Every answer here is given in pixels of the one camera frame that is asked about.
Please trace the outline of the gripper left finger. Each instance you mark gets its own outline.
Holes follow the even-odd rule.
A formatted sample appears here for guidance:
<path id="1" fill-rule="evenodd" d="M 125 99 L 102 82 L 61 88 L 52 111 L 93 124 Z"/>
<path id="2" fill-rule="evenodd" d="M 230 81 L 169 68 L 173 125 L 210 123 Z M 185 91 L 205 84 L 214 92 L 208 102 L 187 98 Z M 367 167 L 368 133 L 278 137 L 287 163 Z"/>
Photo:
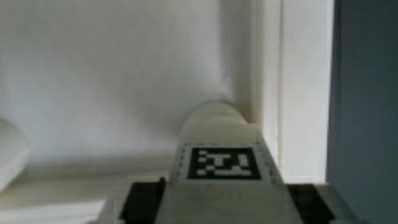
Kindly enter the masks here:
<path id="1" fill-rule="evenodd" d="M 118 183 L 98 218 L 88 224 L 155 224 L 166 186 L 166 178 Z"/>

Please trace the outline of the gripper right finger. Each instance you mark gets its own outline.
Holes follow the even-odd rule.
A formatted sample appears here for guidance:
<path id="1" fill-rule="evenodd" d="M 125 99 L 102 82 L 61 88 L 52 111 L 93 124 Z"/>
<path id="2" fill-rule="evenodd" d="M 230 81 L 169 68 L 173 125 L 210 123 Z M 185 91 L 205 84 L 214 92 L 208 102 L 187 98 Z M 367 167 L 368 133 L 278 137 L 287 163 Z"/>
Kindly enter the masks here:
<path id="1" fill-rule="evenodd" d="M 288 191 L 304 224 L 356 223 L 356 215 L 329 184 L 290 184 Z"/>

